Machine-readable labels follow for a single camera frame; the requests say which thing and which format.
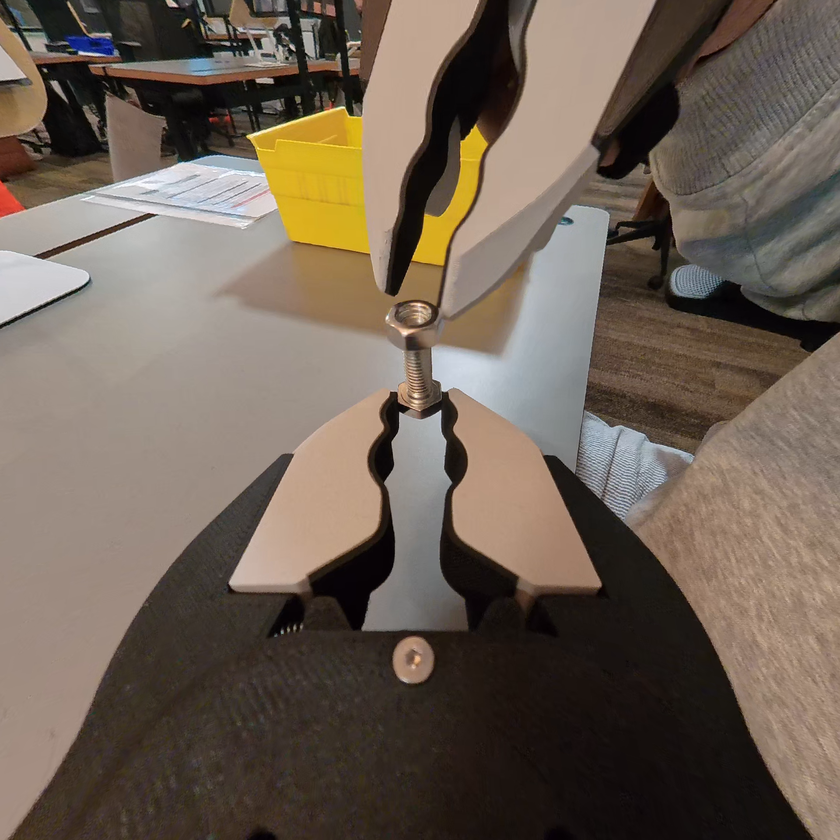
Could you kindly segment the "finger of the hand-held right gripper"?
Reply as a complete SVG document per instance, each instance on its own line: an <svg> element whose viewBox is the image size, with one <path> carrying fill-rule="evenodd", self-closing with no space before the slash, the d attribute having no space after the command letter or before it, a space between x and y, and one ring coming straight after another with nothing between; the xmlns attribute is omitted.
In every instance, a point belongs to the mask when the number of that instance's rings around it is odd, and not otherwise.
<svg viewBox="0 0 840 840"><path fill-rule="evenodd" d="M500 2L362 3L362 160L378 288L401 289L424 217L443 215L501 39Z"/></svg>
<svg viewBox="0 0 840 840"><path fill-rule="evenodd" d="M518 98L482 158L448 247L438 308L450 321L545 246L595 172L593 144L653 1L539 1L521 35Z"/></svg>

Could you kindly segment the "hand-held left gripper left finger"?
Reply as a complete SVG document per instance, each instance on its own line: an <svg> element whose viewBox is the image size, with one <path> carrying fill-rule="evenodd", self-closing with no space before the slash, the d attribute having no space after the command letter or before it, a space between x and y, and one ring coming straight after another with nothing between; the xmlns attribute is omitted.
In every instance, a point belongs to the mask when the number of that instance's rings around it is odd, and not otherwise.
<svg viewBox="0 0 840 840"><path fill-rule="evenodd" d="M384 492L371 452L391 397L386 388L373 392L294 450L228 581L231 590L311 594L318 573L373 539Z"/></svg>

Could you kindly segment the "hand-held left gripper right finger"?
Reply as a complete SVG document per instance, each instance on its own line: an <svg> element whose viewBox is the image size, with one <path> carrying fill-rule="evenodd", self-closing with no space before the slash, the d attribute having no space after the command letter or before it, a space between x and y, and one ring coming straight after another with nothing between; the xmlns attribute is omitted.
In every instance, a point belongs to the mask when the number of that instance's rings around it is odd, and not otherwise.
<svg viewBox="0 0 840 840"><path fill-rule="evenodd" d="M451 496L457 540L511 577L517 596L597 594L601 579L539 447L464 392L446 395L466 459Z"/></svg>

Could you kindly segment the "yellow plastic bin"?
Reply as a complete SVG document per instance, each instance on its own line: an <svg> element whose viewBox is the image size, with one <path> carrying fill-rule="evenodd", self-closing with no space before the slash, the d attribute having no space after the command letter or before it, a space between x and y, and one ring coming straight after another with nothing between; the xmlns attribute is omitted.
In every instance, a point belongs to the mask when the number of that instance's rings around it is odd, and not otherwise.
<svg viewBox="0 0 840 840"><path fill-rule="evenodd" d="M362 118L344 108L318 112L248 135L293 242L369 254L362 183ZM442 266L466 215L487 148L474 128L460 145L455 194L441 216L424 216L413 260Z"/></svg>

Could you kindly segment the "steel bolt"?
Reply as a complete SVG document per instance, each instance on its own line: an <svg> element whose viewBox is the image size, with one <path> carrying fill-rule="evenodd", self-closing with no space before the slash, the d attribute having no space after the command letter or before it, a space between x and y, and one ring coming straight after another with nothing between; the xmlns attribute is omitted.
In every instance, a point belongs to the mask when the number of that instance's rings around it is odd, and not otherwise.
<svg viewBox="0 0 840 840"><path fill-rule="evenodd" d="M443 388L434 378L432 350L403 352L404 382L398 386L398 400L412 417L424 418L436 411Z"/></svg>

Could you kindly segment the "steel hex nut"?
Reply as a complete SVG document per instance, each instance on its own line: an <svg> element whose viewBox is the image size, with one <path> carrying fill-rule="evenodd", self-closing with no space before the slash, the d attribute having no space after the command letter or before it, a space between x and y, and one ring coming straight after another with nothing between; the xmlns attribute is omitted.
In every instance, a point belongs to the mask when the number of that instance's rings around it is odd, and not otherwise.
<svg viewBox="0 0 840 840"><path fill-rule="evenodd" d="M399 301L385 317L386 337L403 352L433 348L442 330L439 309L428 301Z"/></svg>

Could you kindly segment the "person's right forearm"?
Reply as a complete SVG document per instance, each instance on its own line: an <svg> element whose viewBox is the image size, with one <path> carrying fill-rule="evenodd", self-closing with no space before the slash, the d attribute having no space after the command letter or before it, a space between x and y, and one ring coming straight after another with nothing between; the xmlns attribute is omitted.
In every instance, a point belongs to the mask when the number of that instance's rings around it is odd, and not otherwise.
<svg viewBox="0 0 840 840"><path fill-rule="evenodd" d="M650 155L688 265L758 306L838 323L839 2L777 1L680 82Z"/></svg>

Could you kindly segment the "grey desk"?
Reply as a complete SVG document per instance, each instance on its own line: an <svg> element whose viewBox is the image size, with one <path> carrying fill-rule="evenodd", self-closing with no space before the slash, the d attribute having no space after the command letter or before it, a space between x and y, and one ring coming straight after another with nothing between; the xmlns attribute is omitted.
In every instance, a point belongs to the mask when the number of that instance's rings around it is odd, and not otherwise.
<svg viewBox="0 0 840 840"><path fill-rule="evenodd" d="M607 213L573 221L447 325L434 373L571 469ZM78 294L2 328L2 838L75 739L126 630L186 546L275 460L403 379L367 255L171 217L53 261ZM365 628L466 629L439 569L438 417L404 418L395 568Z"/></svg>

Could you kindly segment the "person's striped shirt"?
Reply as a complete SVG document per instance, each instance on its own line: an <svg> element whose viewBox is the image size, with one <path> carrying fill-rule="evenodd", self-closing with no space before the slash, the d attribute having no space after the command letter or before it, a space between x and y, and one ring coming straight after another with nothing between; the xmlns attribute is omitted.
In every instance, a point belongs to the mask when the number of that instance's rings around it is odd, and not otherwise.
<svg viewBox="0 0 840 840"><path fill-rule="evenodd" d="M575 474L626 525L636 529L680 478L694 456L611 426L585 412Z"/></svg>

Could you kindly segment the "wooden work table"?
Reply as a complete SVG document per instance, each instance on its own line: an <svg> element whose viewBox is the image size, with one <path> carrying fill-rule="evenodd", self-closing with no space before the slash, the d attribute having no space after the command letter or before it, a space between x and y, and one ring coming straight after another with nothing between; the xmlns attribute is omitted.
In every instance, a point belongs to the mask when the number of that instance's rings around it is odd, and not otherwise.
<svg viewBox="0 0 840 840"><path fill-rule="evenodd" d="M337 59L310 59L298 64L258 62L252 56L148 60L91 66L109 90L133 90L141 106L165 119L169 138L181 159L202 155L198 124L214 109L248 111L253 130L259 130L257 110L267 102L294 98L302 113L316 111L320 96L331 83L345 82Z"/></svg>

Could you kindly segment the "black mesh office chair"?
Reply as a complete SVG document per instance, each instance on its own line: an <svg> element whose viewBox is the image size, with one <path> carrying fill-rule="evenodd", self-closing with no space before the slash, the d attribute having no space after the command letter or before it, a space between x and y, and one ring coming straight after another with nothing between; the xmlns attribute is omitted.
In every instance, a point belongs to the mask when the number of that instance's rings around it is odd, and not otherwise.
<svg viewBox="0 0 840 840"><path fill-rule="evenodd" d="M753 303L740 286L698 266L675 269L665 287L668 306L679 312L735 323L799 341L813 352L838 334L838 324L786 318Z"/></svg>

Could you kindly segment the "laminated paper sheet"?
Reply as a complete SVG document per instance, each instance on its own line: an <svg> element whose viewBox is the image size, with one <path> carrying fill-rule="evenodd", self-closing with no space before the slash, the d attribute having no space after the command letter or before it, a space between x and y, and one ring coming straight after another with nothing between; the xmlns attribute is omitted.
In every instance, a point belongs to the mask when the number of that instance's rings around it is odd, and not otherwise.
<svg viewBox="0 0 840 840"><path fill-rule="evenodd" d="M83 200L239 229L278 212L263 172L198 163L178 163L115 183L91 192Z"/></svg>

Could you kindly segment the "grey panel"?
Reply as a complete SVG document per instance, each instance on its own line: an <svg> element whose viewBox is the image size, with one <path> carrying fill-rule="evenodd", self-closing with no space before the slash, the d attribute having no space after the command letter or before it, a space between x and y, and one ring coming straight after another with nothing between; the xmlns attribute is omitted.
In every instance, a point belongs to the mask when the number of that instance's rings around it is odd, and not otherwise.
<svg viewBox="0 0 840 840"><path fill-rule="evenodd" d="M166 121L112 94L106 96L106 122L112 181L157 172Z"/></svg>

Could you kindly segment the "document stand with white base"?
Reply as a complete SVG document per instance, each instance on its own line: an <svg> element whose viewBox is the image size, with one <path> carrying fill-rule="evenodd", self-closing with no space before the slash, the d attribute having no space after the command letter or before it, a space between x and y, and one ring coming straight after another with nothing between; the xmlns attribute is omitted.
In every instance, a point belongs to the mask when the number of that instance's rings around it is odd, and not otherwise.
<svg viewBox="0 0 840 840"><path fill-rule="evenodd" d="M5 22L1 23L2 145L41 123L47 111L47 90L28 49ZM20 320L89 286L89 274L22 255L1 251L1 324Z"/></svg>

